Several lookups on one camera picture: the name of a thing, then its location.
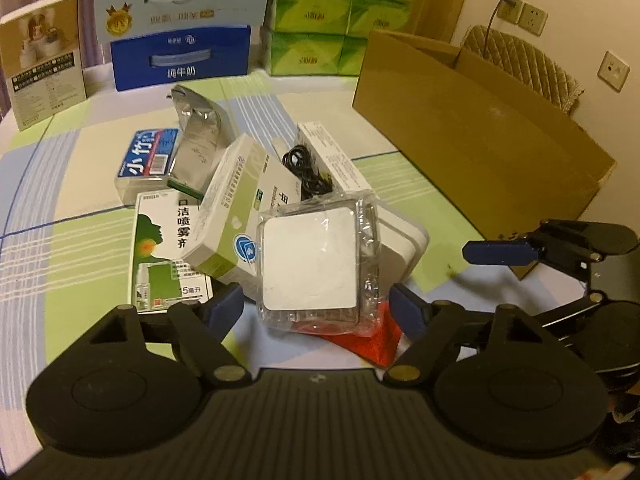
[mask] coiled black cable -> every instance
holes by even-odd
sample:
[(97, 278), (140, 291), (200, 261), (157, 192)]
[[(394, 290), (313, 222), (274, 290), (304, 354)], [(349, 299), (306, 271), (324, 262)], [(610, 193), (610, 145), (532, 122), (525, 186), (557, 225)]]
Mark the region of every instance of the coiled black cable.
[(312, 196), (324, 195), (334, 190), (331, 180), (323, 178), (314, 171), (309, 150), (299, 144), (284, 154), (282, 163), (302, 182), (302, 200)]

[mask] black cable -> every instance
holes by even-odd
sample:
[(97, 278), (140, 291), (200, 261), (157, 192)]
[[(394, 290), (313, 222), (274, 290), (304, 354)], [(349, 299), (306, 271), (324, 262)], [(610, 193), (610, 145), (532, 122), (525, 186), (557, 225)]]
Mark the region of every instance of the black cable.
[(282, 163), (302, 181), (302, 200), (316, 195), (324, 195), (334, 190), (331, 181), (316, 174), (311, 164), (311, 153), (301, 144), (284, 154)]
[(504, 2), (510, 7), (516, 6), (515, 0), (500, 0), (498, 4), (495, 6), (494, 13), (491, 15), (491, 19), (489, 20), (489, 26), (486, 28), (486, 34), (484, 35), (484, 47), (482, 48), (482, 59), (486, 57), (486, 44), (489, 41), (489, 31), (491, 30), (491, 24), (494, 22), (495, 15), (498, 13), (498, 9), (500, 9), (500, 4)]

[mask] table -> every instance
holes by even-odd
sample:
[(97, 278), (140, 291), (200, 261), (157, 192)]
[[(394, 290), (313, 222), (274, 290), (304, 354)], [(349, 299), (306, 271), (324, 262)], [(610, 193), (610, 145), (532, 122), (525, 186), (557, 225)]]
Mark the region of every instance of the table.
[[(23, 132), (11, 112), (0, 123), (0, 467), (8, 473), (39, 449), (24, 409), (33, 378), (126, 302), (134, 213), (113, 179), (132, 133), (177, 127), (171, 85), (116, 92), (110, 65), (85, 77), (83, 104)], [(536, 314), (582, 295), (579, 283), (544, 266), (522, 282), (508, 269), (469, 267), (460, 249), (478, 233), (351, 108), (355, 78), (270, 78), (257, 70), (186, 85), (272, 152), (271, 139), (294, 139), (296, 122), (324, 124), (379, 196), (427, 228), (430, 245), (408, 283), (420, 296), (488, 312), (514, 303)], [(323, 339), (268, 331), (251, 304), (224, 344), (254, 374), (267, 366), (367, 366)]]

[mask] brown cardboard box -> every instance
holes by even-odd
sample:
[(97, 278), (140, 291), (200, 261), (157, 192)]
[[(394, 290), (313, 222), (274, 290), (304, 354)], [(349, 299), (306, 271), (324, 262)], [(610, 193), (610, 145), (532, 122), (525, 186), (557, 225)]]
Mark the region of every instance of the brown cardboard box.
[(577, 219), (615, 165), (577, 123), (498, 67), (409, 34), (371, 33), (353, 108), (488, 239), (545, 218)]

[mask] power outlet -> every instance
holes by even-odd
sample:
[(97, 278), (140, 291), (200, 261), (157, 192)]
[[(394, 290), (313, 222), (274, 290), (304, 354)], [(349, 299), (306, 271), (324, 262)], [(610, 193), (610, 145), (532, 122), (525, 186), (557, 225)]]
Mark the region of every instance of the power outlet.
[(607, 50), (598, 70), (598, 77), (609, 83), (614, 90), (620, 92), (622, 85), (626, 81), (626, 76), (629, 75), (629, 71), (630, 68), (626, 63)]
[(500, 4), (498, 5), (498, 18), (500, 18), (501, 20), (504, 20), (505, 22), (509, 22), (509, 23), (513, 23), (514, 25), (517, 25), (524, 3), (522, 0), (513, 0), (513, 1), (516, 2), (514, 6), (508, 4), (503, 0), (500, 1)]
[(545, 28), (548, 14), (531, 4), (524, 4), (522, 14), (518, 20), (518, 26), (524, 30), (528, 30), (531, 34), (539, 36)]

